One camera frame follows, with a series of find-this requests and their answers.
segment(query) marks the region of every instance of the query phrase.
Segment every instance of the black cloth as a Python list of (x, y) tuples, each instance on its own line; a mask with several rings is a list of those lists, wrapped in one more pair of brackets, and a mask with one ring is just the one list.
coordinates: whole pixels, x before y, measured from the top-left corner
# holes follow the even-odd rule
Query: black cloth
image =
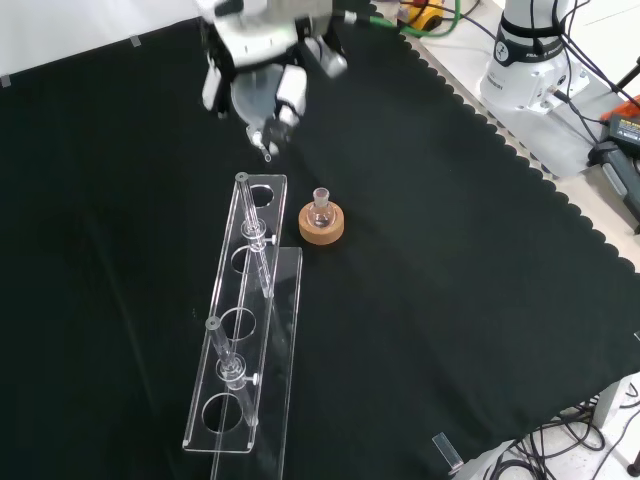
[(288, 175), (304, 249), (286, 478), (445, 478), (439, 432), (475, 458), (640, 370), (630, 265), (394, 32), (339, 33), (271, 165), (199, 105), (194, 21), (0, 91), (7, 478), (208, 478), (181, 441), (238, 171)]

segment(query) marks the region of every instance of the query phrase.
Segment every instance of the cable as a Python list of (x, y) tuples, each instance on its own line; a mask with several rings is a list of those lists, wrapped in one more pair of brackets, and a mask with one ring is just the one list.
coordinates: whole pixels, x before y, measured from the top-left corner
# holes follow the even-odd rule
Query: cable
[(553, 26), (558, 31), (562, 32), (558, 36), (558, 38), (560, 39), (560, 41), (564, 45), (565, 49), (569, 50), (578, 60), (580, 60), (583, 63), (583, 65), (585, 65), (589, 70), (591, 70), (597, 77), (601, 78), (609, 86), (609, 88), (612, 91), (614, 91), (615, 93), (622, 94), (632, 104), (634, 104), (636, 107), (640, 108), (640, 103), (638, 103), (638, 101), (635, 100), (631, 95), (629, 95), (623, 89), (619, 88), (615, 83), (613, 83), (611, 80), (609, 80), (609, 78), (602, 72), (602, 70), (600, 70), (600, 68), (594, 63), (594, 61), (591, 60), (580, 49), (580, 47), (578, 47), (578, 45), (571, 39), (571, 37), (567, 36), (567, 34), (562, 30), (562, 26), (560, 24), (560, 21), (558, 20), (558, 0), (554, 0), (554, 2), (553, 2), (553, 7), (552, 7), (552, 10), (551, 10), (551, 20), (552, 20)]
[(631, 418), (627, 421), (627, 424), (624, 426), (624, 430), (622, 431), (622, 435), (620, 435), (620, 438), (618, 439), (618, 441), (616, 443), (613, 444), (613, 446), (609, 449), (609, 451), (607, 452), (607, 454), (604, 456), (604, 458), (602, 459), (602, 461), (600, 462), (600, 465), (598, 465), (598, 469), (596, 470), (596, 473), (593, 474), (593, 477), (591, 478), (591, 480), (596, 480), (596, 477), (598, 476), (598, 473), (600, 473), (600, 470), (602, 470), (602, 466), (604, 465), (604, 463), (607, 461), (607, 458), (609, 458), (609, 455), (611, 455), (611, 452), (613, 452), (616, 447), (618, 445), (620, 445), (620, 443), (622, 442), (622, 439), (624, 438), (624, 436), (627, 434), (627, 430), (629, 429), (629, 425), (631, 425), (631, 422), (633, 422), (633, 420), (640, 415), (640, 410), (638, 410), (636, 413), (634, 413)]
[(633, 390), (633, 393), (627, 393), (627, 397), (638, 398), (638, 389), (636, 386), (633, 383), (630, 383), (629, 386), (631, 387), (631, 390)]
[[(417, 3), (414, 3), (414, 2), (400, 2), (400, 5), (410, 5), (410, 6), (413, 6), (413, 7), (419, 7), (420, 6), (420, 4), (417, 4)], [(455, 10), (452, 10), (452, 9), (446, 8), (446, 7), (441, 7), (439, 5), (430, 5), (430, 7), (437, 8), (438, 10), (444, 10), (445, 12), (449, 12), (449, 13), (455, 13)], [(469, 18), (468, 14), (461, 13), (460, 14), (460, 18), (464, 18), (464, 19), (468, 20), (469, 22), (474, 24), (476, 27), (478, 27), (480, 30), (482, 30), (484, 33), (489, 35), (492, 39), (494, 39), (494, 40), (496, 39), (496, 36), (493, 33), (491, 33), (491, 30), (487, 29), (484, 25), (481, 25), (480, 23), (475, 21), (473, 18)]]
[[(591, 0), (587, 0), (587, 2), (582, 4), (582, 6), (584, 6), (587, 3), (589, 3), (589, 1), (591, 1)], [(564, 21), (564, 20), (566, 20), (566, 18), (569, 15), (571, 15), (571, 20), (569, 21), (569, 30), (568, 30), (569, 34), (571, 33), (571, 28), (573, 27), (573, 19), (576, 16), (576, 11), (578, 10), (578, 8), (580, 8), (578, 6), (578, 0), (575, 0), (574, 6), (573, 6), (573, 10), (571, 10), (572, 13), (568, 13), (563, 18), (563, 21)], [(533, 0), (531, 0), (531, 23), (533, 25)], [(553, 95), (556, 98), (558, 98), (558, 99), (562, 100), (563, 102), (565, 102), (567, 105), (569, 105), (569, 108), (571, 109), (571, 111), (578, 116), (578, 118), (580, 119), (580, 122), (582, 123), (582, 126), (584, 127), (586, 132), (589, 134), (589, 136), (593, 140), (593, 145), (596, 145), (598, 143), (598, 139), (595, 136), (595, 134), (593, 133), (593, 131), (589, 128), (589, 125), (587, 125), (587, 121), (595, 122), (595, 123), (602, 123), (602, 122), (600, 122), (600, 120), (594, 120), (592, 118), (588, 118), (588, 117), (585, 117), (584, 115), (582, 115), (580, 110), (578, 110), (578, 107), (576, 107), (573, 104), (573, 102), (571, 101), (570, 90), (571, 90), (571, 83), (573, 82), (573, 72), (572, 72), (572, 69), (571, 69), (571, 58), (569, 57), (569, 51), (566, 48), (564, 49), (564, 54), (567, 57), (567, 67), (569, 68), (569, 79), (568, 79), (569, 81), (567, 82), (567, 93), (565, 95), (564, 93), (561, 93), (559, 90), (556, 90), (556, 91), (553, 92)]]
[[(627, 393), (627, 397), (638, 398), (638, 390), (636, 389), (636, 386), (633, 383), (630, 383), (629, 386), (633, 390), (633, 393)], [(620, 405), (620, 408), (622, 409), (629, 409), (629, 408), (635, 408), (635, 407), (640, 407), (640, 402), (632, 403), (631, 405)]]
[[(473, 7), (471, 7), (465, 13), (461, 13), (460, 14), (460, 18), (467, 18), (469, 15), (471, 15), (473, 13), (473, 11), (480, 6), (480, 2), (482, 2), (482, 0), (476, 0), (476, 3), (473, 4)], [(451, 18), (443, 18), (442, 19), (443, 22), (450, 22), (451, 20), (452, 20)]]
[[(418, 6), (418, 7), (427, 7), (427, 6), (431, 6), (433, 7), (433, 5), (429, 5), (429, 3), (425, 3), (425, 4), (421, 4), (421, 5), (414, 5), (414, 6)], [(397, 30), (399, 33), (406, 33), (407, 35), (412, 35), (414, 37), (444, 37), (449, 35), (451, 32), (453, 32), (453, 30), (456, 28), (456, 26), (458, 25), (458, 21), (460, 20), (460, 0), (455, 0), (455, 10), (454, 10), (454, 16), (453, 16), (453, 21), (451, 23), (451, 26), (449, 27), (448, 30), (444, 31), (444, 32), (439, 32), (439, 33), (433, 33), (433, 32), (424, 32), (422, 30), (418, 30), (417, 28), (413, 28), (411, 26), (405, 26), (405, 27), (401, 27), (398, 28), (396, 25), (394, 25), (393, 23), (391, 23), (389, 20), (382, 18), (382, 17), (362, 17), (362, 16), (358, 16), (358, 19), (362, 19), (362, 20), (366, 20), (368, 21), (371, 25), (377, 25), (380, 27), (384, 27), (384, 28), (390, 28), (390, 29), (394, 29)]]

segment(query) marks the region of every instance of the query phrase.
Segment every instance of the black cable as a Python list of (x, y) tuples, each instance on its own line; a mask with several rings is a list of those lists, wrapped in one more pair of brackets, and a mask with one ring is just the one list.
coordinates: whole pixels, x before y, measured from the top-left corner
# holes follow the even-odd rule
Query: black cable
[[(630, 383), (629, 386), (633, 389), (633, 393), (627, 393), (627, 397), (638, 398), (638, 390), (636, 389), (636, 386), (633, 383)], [(620, 405), (620, 408), (622, 409), (635, 407), (640, 407), (640, 402), (632, 403), (631, 405)]]
[[(551, 10), (551, 19), (553, 22), (553, 26), (558, 30), (558, 31), (562, 31), (562, 26), (560, 24), (560, 21), (558, 20), (558, 0), (554, 0), (553, 2), (553, 7)], [(608, 86), (609, 88), (614, 91), (615, 93), (619, 93), (622, 94), (623, 96), (625, 96), (632, 104), (634, 104), (636, 107), (640, 108), (640, 103), (635, 100), (631, 95), (629, 95), (627, 92), (625, 92), (623, 89), (619, 88), (615, 83), (613, 83), (611, 80), (609, 80), (609, 78), (602, 72), (602, 70), (600, 70), (600, 68), (593, 62), (593, 60), (591, 60), (581, 49), (580, 47), (578, 47), (578, 45), (570, 38), (567, 36), (567, 40), (569, 41), (569, 43), (567, 43), (567, 40), (565, 40), (563, 37), (567, 36), (566, 33), (564, 33), (562, 31), (561, 35), (559, 35), (559, 39), (562, 42), (562, 44), (564, 45), (564, 47), (566, 49), (568, 49), (578, 60), (580, 60), (589, 70), (591, 70), (594, 75), (596, 75), (597, 77), (599, 77), (600, 79), (602, 79)]]
[[(565, 20), (569, 15), (571, 15), (571, 20), (569, 21), (569, 34), (571, 33), (571, 28), (573, 27), (573, 19), (576, 16), (576, 11), (578, 10), (578, 8), (580, 8), (578, 6), (578, 0), (575, 0), (575, 3), (573, 5), (573, 9), (572, 9), (572, 13), (568, 13), (567, 15), (565, 15), (564, 19)], [(533, 25), (533, 0), (531, 0), (531, 24)], [(575, 113), (578, 118), (580, 119), (580, 122), (582, 123), (582, 125), (584, 126), (584, 129), (586, 130), (586, 132), (589, 134), (589, 136), (591, 137), (591, 139), (593, 140), (593, 144), (596, 145), (598, 143), (598, 139), (596, 138), (595, 134), (593, 133), (593, 131), (589, 128), (589, 125), (587, 125), (587, 120), (590, 122), (596, 122), (596, 123), (601, 123), (599, 120), (594, 120), (592, 118), (588, 118), (585, 117), (584, 115), (582, 115), (582, 113), (580, 112), (580, 110), (578, 110), (578, 107), (576, 107), (573, 102), (571, 101), (571, 82), (573, 82), (573, 72), (571, 69), (571, 58), (569, 57), (569, 51), (565, 48), (564, 49), (564, 53), (565, 56), (567, 57), (567, 67), (569, 68), (569, 81), (567, 82), (567, 93), (566, 95), (564, 94), (560, 94), (559, 91), (554, 92), (554, 96), (556, 98), (559, 98), (560, 100), (562, 100), (563, 102), (565, 102), (566, 104), (569, 105), (569, 108), (571, 108), (571, 111), (573, 113)]]
[[(560, 450), (558, 452), (551, 453), (551, 454), (545, 454), (544, 460), (549, 460), (551, 458), (555, 458), (560, 455), (563, 455), (578, 446), (583, 446), (584, 448), (587, 448), (594, 452), (600, 452), (604, 450), (606, 446), (604, 435), (596, 426), (593, 425), (593, 412), (595, 410), (594, 407), (585, 408), (585, 407), (578, 406), (576, 407), (576, 409), (578, 410), (578, 413), (573, 413), (569, 415), (559, 415), (558, 420), (552, 420), (551, 422), (548, 422), (544, 424), (542, 427), (540, 427), (542, 430), (547, 430), (549, 428), (556, 428), (556, 427), (565, 427), (569, 431), (571, 436), (573, 436), (573, 438), (576, 440), (576, 442), (573, 445), (563, 450)], [(573, 430), (573, 428), (571, 428), (571, 424), (574, 424), (574, 423), (583, 423), (587, 425), (587, 429), (584, 435), (578, 436), (578, 434)], [(592, 430), (595, 431), (600, 438), (600, 442), (596, 446), (592, 446), (586, 443), (586, 440), (589, 437), (589, 434), (591, 433)], [(515, 447), (520, 453), (526, 455), (527, 457), (535, 458), (535, 454), (531, 454), (527, 452), (526, 449), (522, 449), (519, 445), (515, 445)]]
[(627, 393), (627, 397), (638, 398), (638, 389), (633, 383), (630, 383), (629, 386), (633, 390), (633, 393)]
[[(531, 0), (529, 2), (529, 16), (531, 17), (531, 31), (534, 31), (536, 29), (536, 24), (533, 20), (533, 2), (534, 0)], [(538, 39), (536, 37), (533, 37), (531, 41), (533, 42), (533, 49), (536, 50), (536, 47), (537, 47), (536, 44), (538, 42)]]
[[(416, 3), (413, 3), (413, 2), (400, 2), (400, 5), (411, 5), (413, 7), (420, 7), (421, 6), (420, 4), (416, 4)], [(433, 8), (437, 8), (438, 10), (444, 10), (445, 12), (455, 13), (455, 10), (452, 10), (452, 9), (446, 8), (446, 7), (441, 7), (440, 5), (429, 5), (429, 6), (433, 7)], [(469, 18), (469, 17), (467, 17), (466, 14), (462, 14), (462, 13), (460, 14), (460, 18), (466, 18), (471, 23), (473, 23), (476, 27), (478, 27), (480, 30), (482, 30), (484, 33), (489, 35), (491, 38), (493, 38), (494, 40), (496, 39), (496, 36), (493, 33), (491, 33), (490, 30), (488, 30), (486, 27), (484, 27), (483, 25), (481, 25), (478, 22), (476, 22), (473, 18)]]
[[(482, 0), (476, 0), (476, 3), (473, 4), (473, 7), (471, 7), (464, 14), (460, 14), (460, 18), (465, 18), (465, 17), (468, 17), (469, 15), (471, 15), (473, 13), (473, 11), (480, 6), (480, 2), (482, 2)], [(453, 22), (453, 18), (443, 18), (442, 21), (443, 22)]]
[(602, 461), (600, 462), (600, 465), (598, 465), (598, 469), (596, 470), (596, 473), (593, 474), (593, 477), (591, 478), (591, 480), (596, 480), (596, 477), (598, 476), (598, 473), (600, 473), (600, 470), (602, 470), (602, 466), (604, 465), (604, 463), (607, 461), (607, 458), (609, 458), (609, 455), (611, 455), (611, 452), (613, 452), (616, 447), (618, 445), (620, 445), (620, 442), (622, 442), (622, 439), (624, 438), (624, 436), (627, 434), (627, 430), (629, 429), (629, 425), (631, 425), (631, 422), (633, 422), (633, 420), (640, 415), (640, 410), (638, 410), (636, 413), (634, 413), (632, 415), (632, 417), (627, 421), (627, 424), (624, 426), (624, 430), (622, 431), (622, 435), (620, 435), (620, 438), (618, 439), (618, 441), (616, 443), (613, 444), (613, 446), (609, 449), (609, 451), (607, 452), (607, 454), (604, 456), (604, 458), (602, 459)]
[(415, 15), (415, 17), (413, 17), (411, 20), (407, 22), (407, 25), (412, 26), (412, 24), (422, 16), (426, 8), (429, 6), (431, 5), (429, 5), (429, 2), (425, 0), (425, 2), (420, 6), (420, 11)]

